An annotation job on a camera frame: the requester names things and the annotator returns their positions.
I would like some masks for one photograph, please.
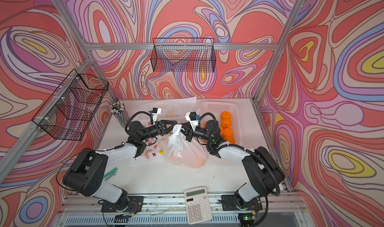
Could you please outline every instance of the orange swirl pattern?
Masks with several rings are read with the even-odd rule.
[[[64,0],[88,42],[276,43],[294,0]],[[271,51],[217,51],[214,73],[152,73],[151,51],[93,51],[121,98],[252,97]]]
[[[1,159],[84,55],[50,0],[0,0],[0,9]],[[55,174],[68,157],[94,146],[110,102],[106,95],[81,142],[37,136],[0,185],[0,226],[50,225],[67,195]]]
[[[257,97],[316,226],[384,225],[384,0],[306,0]]]

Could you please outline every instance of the mounting plate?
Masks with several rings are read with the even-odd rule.
[[[236,210],[239,210],[237,207],[236,207],[236,200],[235,200],[235,195],[222,195],[221,196],[221,200],[224,202],[224,203],[228,203],[228,204],[224,204],[222,203],[222,206],[223,206],[223,210],[224,211],[236,211]],[[249,202],[249,206],[247,208],[247,210],[252,210],[252,211],[255,211],[255,212],[259,212],[260,210],[263,209],[263,206],[262,206],[262,203],[259,199],[257,198],[254,198],[252,199],[250,202]]]
[[[144,196],[127,196],[127,198],[128,198],[128,206],[127,206],[127,209],[124,210],[124,213],[141,212]],[[103,213],[118,212],[115,208],[115,205],[107,201],[103,203],[103,206],[101,207],[101,211]]]

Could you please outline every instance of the wall-mounted wire basket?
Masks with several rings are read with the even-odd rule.
[[[151,64],[154,72],[214,72],[214,39],[154,38]]]
[[[81,141],[108,91],[108,82],[91,74],[77,74],[39,125],[54,139]]]

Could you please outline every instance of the plastic bag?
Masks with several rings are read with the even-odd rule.
[[[149,111],[152,110],[152,108],[162,109],[159,117],[185,116],[187,112],[197,112],[196,97],[153,101],[141,104],[137,111]]]
[[[176,124],[172,130],[173,134],[168,138],[168,144],[164,150],[166,160],[185,168],[200,168],[207,160],[208,151],[196,139],[188,142],[180,131],[181,126]]]

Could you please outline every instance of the calculator display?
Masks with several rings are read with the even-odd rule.
[[[205,193],[205,190],[204,189],[199,189],[198,191],[192,191],[192,192],[188,192],[187,193],[187,197],[188,196],[195,196],[197,194],[204,194]]]

